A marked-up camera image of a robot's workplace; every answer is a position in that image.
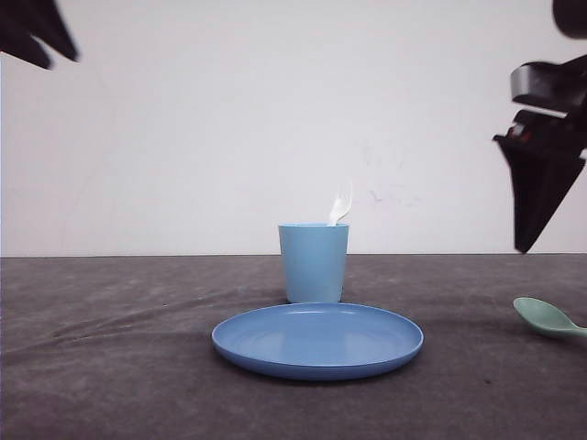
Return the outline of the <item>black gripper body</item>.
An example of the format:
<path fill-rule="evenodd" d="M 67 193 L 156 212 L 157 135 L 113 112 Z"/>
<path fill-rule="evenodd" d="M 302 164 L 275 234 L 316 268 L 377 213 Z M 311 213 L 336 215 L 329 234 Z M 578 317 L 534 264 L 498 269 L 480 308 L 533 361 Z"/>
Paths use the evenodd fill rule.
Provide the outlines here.
<path fill-rule="evenodd" d="M 561 63 L 565 68 L 576 71 L 586 92 L 586 57 Z M 571 113 L 537 108 L 525 104 L 504 135 L 523 142 L 534 142 L 542 148 L 579 149 L 586 146 L 586 96 L 581 107 Z"/>

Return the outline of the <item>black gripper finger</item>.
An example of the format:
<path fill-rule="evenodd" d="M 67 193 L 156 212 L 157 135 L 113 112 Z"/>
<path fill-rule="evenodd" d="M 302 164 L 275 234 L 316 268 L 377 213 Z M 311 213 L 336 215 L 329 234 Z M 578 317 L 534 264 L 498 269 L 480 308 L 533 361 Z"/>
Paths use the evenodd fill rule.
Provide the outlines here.
<path fill-rule="evenodd" d="M 586 160 L 577 148 L 542 148 L 509 137 L 493 139 L 510 169 L 515 249 L 527 253 L 556 213 Z"/>
<path fill-rule="evenodd" d="M 2 1 L 1 52 L 41 69 L 51 69 L 51 58 L 42 43 L 70 61 L 79 60 L 79 50 L 57 1 Z"/>

